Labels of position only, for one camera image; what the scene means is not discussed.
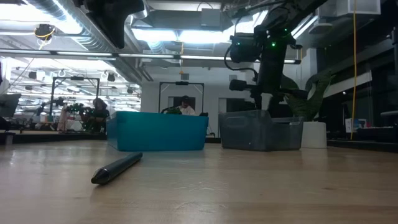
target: table surface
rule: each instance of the table surface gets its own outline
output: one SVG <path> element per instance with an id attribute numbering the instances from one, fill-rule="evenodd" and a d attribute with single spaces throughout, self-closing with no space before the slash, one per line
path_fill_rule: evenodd
<path id="1" fill-rule="evenodd" d="M 104 141 L 0 147 L 0 223 L 398 223 L 398 154 L 207 144 L 90 183 L 124 155 Z"/>

